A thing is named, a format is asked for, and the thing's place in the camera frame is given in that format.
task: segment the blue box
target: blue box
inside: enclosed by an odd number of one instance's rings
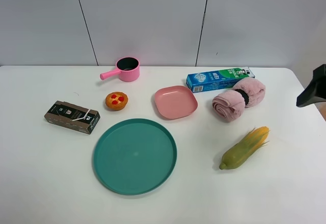
[[[255,78],[249,67],[189,74],[186,84],[193,93],[231,88],[245,77]]]

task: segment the cardboard box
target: cardboard box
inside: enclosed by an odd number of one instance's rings
[[[245,77],[255,78],[248,67],[189,74],[186,84],[193,93],[231,88]]]
[[[91,134],[100,119],[100,114],[96,110],[57,101],[44,117],[51,124]]]

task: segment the white wall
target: white wall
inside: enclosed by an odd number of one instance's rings
[[[96,65],[78,0],[0,0],[0,65]]]
[[[326,16],[313,35],[307,49],[291,69],[301,84],[306,87],[312,79],[313,70],[322,64],[326,64]]]
[[[80,0],[100,65],[194,66],[206,0]]]
[[[208,0],[197,65],[290,67],[325,14],[326,0]]]

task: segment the pink handle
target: pink handle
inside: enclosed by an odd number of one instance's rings
[[[101,80],[105,80],[113,75],[119,75],[121,73],[121,70],[119,70],[118,68],[112,70],[112,71],[109,71],[109,72],[106,72],[106,73],[102,73],[100,74],[100,78]]]

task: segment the corn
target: corn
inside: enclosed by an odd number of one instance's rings
[[[221,170],[238,168],[242,165],[257,149],[265,145],[269,128],[266,126],[250,131],[240,142],[226,151],[222,156],[220,164]]]

